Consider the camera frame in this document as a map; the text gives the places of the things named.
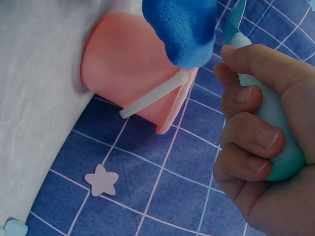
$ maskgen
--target teal toothbrush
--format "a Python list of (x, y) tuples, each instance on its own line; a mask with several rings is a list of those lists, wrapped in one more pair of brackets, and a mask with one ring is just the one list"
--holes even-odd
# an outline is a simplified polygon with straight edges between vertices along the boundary
[[(245, 11), (246, 0), (239, 0), (231, 10), (225, 27), (225, 44), (237, 48), (252, 44), (240, 31), (239, 26)], [(254, 76), (239, 74), (242, 86), (259, 86), (263, 94), (263, 102), (255, 113), (267, 123), (279, 127), (285, 133), (285, 147), (277, 157), (271, 160), (272, 169), (268, 181), (287, 179), (298, 173), (305, 165), (304, 153), (291, 133), (285, 113), (281, 107), (280, 96), (262, 84)]]

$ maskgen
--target blue fluffy plush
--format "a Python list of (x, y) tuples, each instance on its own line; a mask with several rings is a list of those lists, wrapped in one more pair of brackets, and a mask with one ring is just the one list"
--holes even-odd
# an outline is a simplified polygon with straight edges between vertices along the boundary
[(142, 12), (175, 66), (192, 69), (210, 60), (215, 43), (216, 0), (143, 0)]

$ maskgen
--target blue grid mat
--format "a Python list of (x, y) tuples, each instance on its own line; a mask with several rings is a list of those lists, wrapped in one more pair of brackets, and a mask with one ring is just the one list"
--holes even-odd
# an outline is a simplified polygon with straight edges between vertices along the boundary
[[(263, 236), (252, 229), (213, 180), (224, 126), (223, 89), (212, 69), (221, 62), (223, 29), (236, 0), (218, 2), (217, 40), (169, 132), (95, 96), (62, 147), (36, 198), (28, 236)], [(255, 0), (241, 31), (315, 65), (315, 13), (305, 0)], [(117, 172), (116, 196), (92, 197), (84, 175), (97, 164)]]

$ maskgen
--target white plastic stick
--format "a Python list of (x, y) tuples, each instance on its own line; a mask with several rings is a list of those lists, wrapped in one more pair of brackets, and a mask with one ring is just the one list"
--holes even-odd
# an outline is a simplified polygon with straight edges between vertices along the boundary
[(130, 106), (124, 108), (119, 112), (123, 119), (126, 119), (137, 112), (141, 111), (142, 109), (146, 108), (150, 104), (154, 103), (155, 101), (159, 100), (160, 98), (164, 97), (174, 89), (178, 88), (179, 86), (185, 84), (188, 81), (188, 73), (185, 71), (179, 71), (176, 73), (174, 77), (169, 79), (168, 81), (164, 82), (160, 86), (156, 87), (139, 100), (132, 103)]

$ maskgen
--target teal handle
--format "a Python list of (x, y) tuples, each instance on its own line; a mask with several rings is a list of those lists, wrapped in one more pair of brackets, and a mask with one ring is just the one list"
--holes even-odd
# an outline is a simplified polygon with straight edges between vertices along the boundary
[[(231, 46), (241, 48), (252, 44), (242, 33), (233, 36)], [(285, 113), (281, 107), (280, 96), (269, 87), (262, 84), (254, 76), (239, 74), (242, 86), (259, 86), (263, 94), (263, 102), (259, 110), (255, 113), (265, 122), (279, 127), (285, 134), (285, 147), (283, 151), (271, 160), (272, 169), (268, 181), (283, 180), (297, 174), (305, 165), (304, 153), (296, 142)]]

